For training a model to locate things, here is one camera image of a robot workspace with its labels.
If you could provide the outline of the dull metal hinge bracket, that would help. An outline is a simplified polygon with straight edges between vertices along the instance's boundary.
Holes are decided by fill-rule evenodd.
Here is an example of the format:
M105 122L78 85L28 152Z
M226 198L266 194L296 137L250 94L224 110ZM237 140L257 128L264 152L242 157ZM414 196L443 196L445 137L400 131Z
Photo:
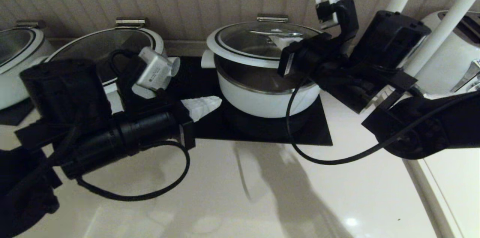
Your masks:
M21 19L15 22L15 28L46 28L47 24L42 19Z

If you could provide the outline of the large pot metal hinge bracket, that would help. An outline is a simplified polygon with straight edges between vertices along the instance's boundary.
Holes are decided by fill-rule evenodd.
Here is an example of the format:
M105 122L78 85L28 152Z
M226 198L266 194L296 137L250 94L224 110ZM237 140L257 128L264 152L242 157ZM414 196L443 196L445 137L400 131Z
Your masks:
M146 28L149 23L147 17L119 16L115 19L115 28Z

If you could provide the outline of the glass lid with white rim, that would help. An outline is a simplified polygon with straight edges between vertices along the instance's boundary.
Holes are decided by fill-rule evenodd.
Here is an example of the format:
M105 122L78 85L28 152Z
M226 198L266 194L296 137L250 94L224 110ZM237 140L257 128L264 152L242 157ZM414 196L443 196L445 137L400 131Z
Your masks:
M283 48L271 36L302 37L307 39L322 32L297 24L278 22L242 22L213 31L206 44L214 54L229 61L277 69Z

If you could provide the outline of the small white pot steel rim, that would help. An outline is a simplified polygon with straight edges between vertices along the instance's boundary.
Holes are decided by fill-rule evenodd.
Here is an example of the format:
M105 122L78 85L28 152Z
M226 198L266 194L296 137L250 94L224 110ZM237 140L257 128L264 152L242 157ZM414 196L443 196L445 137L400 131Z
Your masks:
M203 52L201 67L203 69L216 69L222 95L238 110L263 118L281 118L286 116L292 92L261 93L243 88L233 81L229 81L227 77L221 74L220 67L214 65L214 52L211 50ZM290 108L290 115L299 114L313 105L314 101L319 97L320 91L320 87L314 83L301 88L295 95Z

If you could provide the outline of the narrow black induction cooktop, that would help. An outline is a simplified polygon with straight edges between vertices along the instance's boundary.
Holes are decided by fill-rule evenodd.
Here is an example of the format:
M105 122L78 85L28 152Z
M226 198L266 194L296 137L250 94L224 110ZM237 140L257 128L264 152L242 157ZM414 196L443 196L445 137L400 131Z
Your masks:
M34 109L30 98L0 110L0 126L18 126Z

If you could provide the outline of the white pot cut by frame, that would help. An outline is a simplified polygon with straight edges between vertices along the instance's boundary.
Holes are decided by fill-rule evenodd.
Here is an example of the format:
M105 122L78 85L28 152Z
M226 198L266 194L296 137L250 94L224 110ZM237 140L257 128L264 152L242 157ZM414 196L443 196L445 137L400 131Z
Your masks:
M31 61L23 62L19 67L0 75L0 110L24 101L29 97L29 94L20 79L20 73L27 68L43 62L50 55L36 57Z

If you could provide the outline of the wide black induction cooktop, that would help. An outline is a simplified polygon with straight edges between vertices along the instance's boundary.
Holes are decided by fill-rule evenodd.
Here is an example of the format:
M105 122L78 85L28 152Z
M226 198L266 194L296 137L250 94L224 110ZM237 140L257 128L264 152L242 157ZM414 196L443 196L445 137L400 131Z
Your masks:
M194 133L197 139L289 144L284 117L257 117L238 110L221 93L215 69L203 69L200 57L182 56L180 62L180 70L170 81L168 94L177 99L208 96L222 99L219 108L195 122ZM291 115L289 125L298 145L333 145L319 96L305 111Z

